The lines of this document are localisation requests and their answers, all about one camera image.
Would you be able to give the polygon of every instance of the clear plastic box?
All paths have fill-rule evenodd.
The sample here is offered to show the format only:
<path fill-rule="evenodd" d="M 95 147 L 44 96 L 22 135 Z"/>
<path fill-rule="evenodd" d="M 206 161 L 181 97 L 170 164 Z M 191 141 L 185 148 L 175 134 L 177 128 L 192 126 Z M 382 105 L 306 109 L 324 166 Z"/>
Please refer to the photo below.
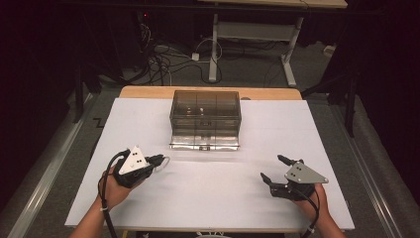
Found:
<path fill-rule="evenodd" d="M 239 93 L 176 90 L 170 124 L 170 147 L 173 149 L 238 150 L 241 126 Z"/>

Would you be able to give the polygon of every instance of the gray floor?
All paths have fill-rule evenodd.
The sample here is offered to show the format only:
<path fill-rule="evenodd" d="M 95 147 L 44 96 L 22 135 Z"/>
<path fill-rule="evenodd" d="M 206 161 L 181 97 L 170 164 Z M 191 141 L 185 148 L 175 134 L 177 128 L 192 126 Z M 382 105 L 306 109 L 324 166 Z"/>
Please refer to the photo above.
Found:
<path fill-rule="evenodd" d="M 299 90 L 319 82 L 329 61 L 329 58 L 322 55 L 324 47 L 317 44 L 295 49 L 291 64 Z M 274 49 L 256 52 L 249 50 L 239 59 L 233 59 L 238 54 L 229 52 L 229 47 L 226 47 L 219 60 L 222 81 L 213 86 L 287 87 L 278 60 L 279 53 L 285 51 L 284 45 L 277 44 Z M 170 61 L 176 64 L 185 59 L 170 57 Z M 203 76 L 206 76 L 207 64 L 200 66 L 203 68 Z M 202 82 L 200 71 L 195 66 L 172 73 L 170 77 L 168 75 L 165 78 L 165 85 L 209 86 Z M 80 129 L 63 158 L 60 170 L 57 169 L 59 173 L 44 204 L 36 212 L 37 216 L 30 224 L 26 237 L 65 237 L 71 232 L 72 229 L 64 227 L 63 223 L 112 102 L 120 90 L 120 87 L 106 86 L 100 94 L 88 100 L 83 123 L 78 124 Z M 69 98 L 69 103 L 74 104 L 72 98 Z M 356 225 L 356 230 L 348 231 L 347 236 L 420 237 L 417 227 L 420 224 L 419 207 L 395 171 L 359 99 L 356 104 L 354 139 L 348 137 L 343 129 L 341 106 L 329 105 L 326 96 L 322 94 L 310 96 L 308 103 Z M 75 125 L 71 123 L 73 115 L 74 109 L 71 109 L 49 147 L 37 159 L 1 213 L 0 237 L 8 237 L 50 162 L 62 155 L 62 143 L 68 140 L 68 135 L 74 130 Z"/>

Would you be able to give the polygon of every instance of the metal stand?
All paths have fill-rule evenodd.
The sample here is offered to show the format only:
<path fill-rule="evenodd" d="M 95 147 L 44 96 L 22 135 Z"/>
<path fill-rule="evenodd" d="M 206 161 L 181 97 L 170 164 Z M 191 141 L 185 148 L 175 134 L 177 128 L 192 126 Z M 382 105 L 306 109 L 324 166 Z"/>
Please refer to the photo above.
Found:
<path fill-rule="evenodd" d="M 79 122 L 84 112 L 84 93 L 83 83 L 86 85 L 87 90 L 91 93 L 100 93 L 101 84 L 97 79 L 97 73 L 84 66 L 83 62 L 79 63 L 74 70 L 74 96 L 76 102 L 76 114 L 73 123 Z"/>
<path fill-rule="evenodd" d="M 212 58 L 210 59 L 209 81 L 217 80 L 217 39 L 239 38 L 251 40 L 287 41 L 288 51 L 281 56 L 284 73 L 289 87 L 296 86 L 296 80 L 290 66 L 290 58 L 299 36 L 303 18 L 297 19 L 295 25 L 269 25 L 237 22 L 219 22 L 218 14 L 213 20 Z"/>

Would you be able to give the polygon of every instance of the human hand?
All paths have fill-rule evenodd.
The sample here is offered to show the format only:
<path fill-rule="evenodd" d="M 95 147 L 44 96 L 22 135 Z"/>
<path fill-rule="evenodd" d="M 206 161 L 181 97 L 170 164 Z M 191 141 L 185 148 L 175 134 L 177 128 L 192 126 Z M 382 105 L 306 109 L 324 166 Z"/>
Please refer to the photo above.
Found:
<path fill-rule="evenodd" d="M 142 183 L 141 181 L 132 188 L 126 188 L 124 186 L 119 185 L 115 180 L 114 176 L 112 175 L 112 173 L 114 172 L 114 167 L 110 169 L 106 182 L 105 199 L 107 200 L 108 209 L 112 209 L 113 207 L 123 202 L 130 194 L 130 192 Z M 99 183 L 99 192 L 102 192 L 105 176 L 104 174 L 102 174 L 102 179 Z"/>
<path fill-rule="evenodd" d="M 319 203 L 319 218 L 322 218 L 324 216 L 330 216 L 330 212 L 328 209 L 327 194 L 325 193 L 324 186 L 321 183 L 315 184 L 315 192 L 313 192 L 309 198 L 315 203 L 315 205 L 318 206 Z M 306 217 L 308 217 L 310 221 L 313 221 L 315 219 L 315 209 L 307 200 L 293 202 L 300 207 L 302 212 L 306 215 Z"/>
<path fill-rule="evenodd" d="M 323 238 L 344 238 L 346 237 L 344 233 L 340 230 L 337 223 L 334 221 L 333 217 L 330 214 L 328 209 L 327 194 L 325 193 L 324 186 L 321 183 L 315 184 L 315 191 L 309 198 L 315 203 L 319 208 L 319 217 L 316 222 L 316 227 L 318 228 L 321 237 Z M 313 222 L 316 217 L 316 212 L 314 207 L 306 200 L 293 201 L 296 205 L 300 207 L 302 212 L 308 217 L 308 219 Z"/>

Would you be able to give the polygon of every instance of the black plastic part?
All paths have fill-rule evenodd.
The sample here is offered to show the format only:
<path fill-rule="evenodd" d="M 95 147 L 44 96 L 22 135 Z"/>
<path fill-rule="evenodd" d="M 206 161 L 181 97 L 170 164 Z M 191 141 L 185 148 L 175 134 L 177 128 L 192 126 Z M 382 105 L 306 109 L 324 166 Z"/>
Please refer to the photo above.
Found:
<path fill-rule="evenodd" d="M 155 167 L 159 167 L 161 165 L 161 163 L 164 161 L 164 156 L 163 155 L 156 155 L 156 156 L 152 156 L 152 157 L 146 157 L 145 159 L 149 164 L 152 164 Z"/>
<path fill-rule="evenodd" d="M 271 179 L 263 173 L 261 173 L 261 176 L 262 181 L 269 186 L 269 192 L 274 197 L 286 198 L 295 201 L 306 200 L 306 197 L 309 197 L 315 191 L 314 183 L 297 183 L 289 180 L 288 184 L 282 184 L 271 182 Z M 300 191 L 306 197 L 302 196 L 297 191 Z"/>
<path fill-rule="evenodd" d="M 306 200 L 305 197 L 301 196 L 296 190 L 302 192 L 306 197 L 312 195 L 315 191 L 315 184 L 314 183 L 297 183 L 295 181 L 289 181 L 287 187 L 290 191 L 290 195 L 292 196 L 292 200 Z"/>
<path fill-rule="evenodd" d="M 290 160 L 287 157 L 284 157 L 282 155 L 278 155 L 277 157 L 281 162 L 283 162 L 287 166 L 292 166 L 292 165 L 294 165 L 294 163 L 296 163 L 295 161 L 292 161 L 292 160 Z"/>

